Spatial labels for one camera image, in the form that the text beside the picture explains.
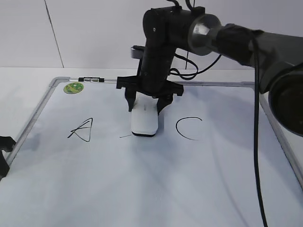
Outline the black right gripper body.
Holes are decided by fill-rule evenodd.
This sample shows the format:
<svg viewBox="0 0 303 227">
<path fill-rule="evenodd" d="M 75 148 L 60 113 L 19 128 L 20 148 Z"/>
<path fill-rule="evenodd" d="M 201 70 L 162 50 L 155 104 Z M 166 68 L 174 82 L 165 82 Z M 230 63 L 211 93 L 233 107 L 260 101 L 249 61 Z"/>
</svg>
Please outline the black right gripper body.
<svg viewBox="0 0 303 227">
<path fill-rule="evenodd" d="M 173 46 L 146 46 L 139 73 L 136 76 L 118 77 L 116 88 L 125 88 L 126 99 L 135 99 L 137 92 L 153 97 L 170 94 L 182 96 L 183 86 L 167 80 L 175 51 Z"/>
</svg>

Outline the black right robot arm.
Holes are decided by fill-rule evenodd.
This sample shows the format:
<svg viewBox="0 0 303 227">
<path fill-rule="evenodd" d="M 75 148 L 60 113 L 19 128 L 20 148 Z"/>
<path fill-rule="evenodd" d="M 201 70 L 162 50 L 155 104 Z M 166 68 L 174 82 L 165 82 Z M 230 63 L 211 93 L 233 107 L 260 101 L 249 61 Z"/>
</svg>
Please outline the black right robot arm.
<svg viewBox="0 0 303 227">
<path fill-rule="evenodd" d="M 145 12 L 145 46 L 139 51 L 135 76 L 118 77 L 116 87 L 125 88 L 129 109 L 136 93 L 158 99 L 161 111 L 181 96 L 183 87 L 168 81 L 175 51 L 182 49 L 205 56 L 216 52 L 241 65 L 253 67 L 260 94 L 268 102 L 276 120 L 290 132 L 303 133 L 303 39 L 297 36 L 252 30 L 236 24 L 221 25 L 203 7 L 155 8 Z"/>
</svg>

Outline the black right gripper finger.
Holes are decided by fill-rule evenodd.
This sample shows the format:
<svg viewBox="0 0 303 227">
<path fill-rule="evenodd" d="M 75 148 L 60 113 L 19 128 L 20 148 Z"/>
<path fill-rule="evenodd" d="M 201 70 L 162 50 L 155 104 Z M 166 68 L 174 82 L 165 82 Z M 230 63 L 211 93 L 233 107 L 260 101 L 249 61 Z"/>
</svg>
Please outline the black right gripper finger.
<svg viewBox="0 0 303 227">
<path fill-rule="evenodd" d="M 136 91 L 125 91 L 125 99 L 128 103 L 128 112 L 131 112 L 136 100 Z"/>
<path fill-rule="evenodd" d="M 158 98 L 157 101 L 157 112 L 158 115 L 160 112 L 168 105 L 170 105 L 173 102 L 173 96 L 161 96 Z"/>
</svg>

